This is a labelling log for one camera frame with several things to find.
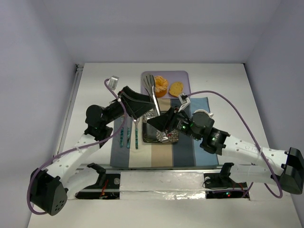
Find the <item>yellow bread slice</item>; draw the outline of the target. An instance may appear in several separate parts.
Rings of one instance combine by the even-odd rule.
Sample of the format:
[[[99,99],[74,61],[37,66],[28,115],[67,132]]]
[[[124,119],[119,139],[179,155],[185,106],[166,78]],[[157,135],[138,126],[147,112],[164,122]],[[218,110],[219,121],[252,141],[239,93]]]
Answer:
[[[174,97],[178,97],[183,91],[183,83],[182,82],[174,82],[170,86],[169,94]]]

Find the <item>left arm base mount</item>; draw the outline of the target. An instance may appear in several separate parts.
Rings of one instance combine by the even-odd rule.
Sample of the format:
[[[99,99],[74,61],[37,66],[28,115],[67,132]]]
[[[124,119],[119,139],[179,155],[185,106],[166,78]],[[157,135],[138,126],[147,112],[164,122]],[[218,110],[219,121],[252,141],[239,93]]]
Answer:
[[[120,178],[119,173],[106,173],[106,169],[98,164],[87,165],[98,173],[98,178],[93,185],[89,185],[76,194],[80,200],[117,200],[120,198]]]

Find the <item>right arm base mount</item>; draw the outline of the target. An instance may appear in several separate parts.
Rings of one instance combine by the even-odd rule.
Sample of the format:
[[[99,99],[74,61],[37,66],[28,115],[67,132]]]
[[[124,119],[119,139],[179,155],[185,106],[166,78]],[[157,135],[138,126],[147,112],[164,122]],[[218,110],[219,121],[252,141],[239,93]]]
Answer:
[[[235,182],[230,178],[231,162],[225,163],[220,172],[206,173],[202,186],[207,190],[207,199],[248,198],[246,182]]]

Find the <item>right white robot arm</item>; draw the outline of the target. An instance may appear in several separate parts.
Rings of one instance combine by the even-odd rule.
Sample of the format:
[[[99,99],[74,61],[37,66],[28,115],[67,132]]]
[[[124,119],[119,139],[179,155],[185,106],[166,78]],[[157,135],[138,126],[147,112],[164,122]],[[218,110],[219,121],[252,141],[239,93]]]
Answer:
[[[173,130],[200,141],[200,148],[219,156],[241,159],[246,165],[226,162],[220,172],[205,176],[203,187],[210,190],[224,190],[238,183],[258,182],[278,185],[291,194],[302,194],[304,187],[304,159],[296,148],[274,150],[258,148],[231,134],[216,129],[212,115],[200,109],[191,117],[177,108],[148,119],[148,124],[157,130],[169,133]]]

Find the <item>orange bundt cake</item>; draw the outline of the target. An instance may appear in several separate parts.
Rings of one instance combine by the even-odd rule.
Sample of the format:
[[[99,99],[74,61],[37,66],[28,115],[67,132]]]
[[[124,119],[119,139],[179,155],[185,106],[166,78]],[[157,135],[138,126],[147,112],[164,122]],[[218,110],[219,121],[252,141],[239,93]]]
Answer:
[[[157,98],[164,97],[167,94],[169,82],[162,76],[155,76],[155,94]]]

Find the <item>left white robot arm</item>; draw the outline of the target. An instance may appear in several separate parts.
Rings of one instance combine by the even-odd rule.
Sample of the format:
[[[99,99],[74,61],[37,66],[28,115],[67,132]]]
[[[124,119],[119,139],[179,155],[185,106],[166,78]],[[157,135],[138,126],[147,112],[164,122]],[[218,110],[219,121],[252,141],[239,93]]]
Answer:
[[[80,172],[76,170],[90,155],[120,133],[120,129],[114,131],[109,123],[123,115],[138,119],[151,109],[159,109],[152,75],[147,75],[146,80],[151,82],[147,95],[125,86],[114,95],[115,99],[107,107],[89,106],[85,113],[87,128],[74,147],[54,156],[32,172],[27,190],[27,205],[32,213],[54,216],[80,190],[105,184],[106,170],[96,163],[87,165]]]

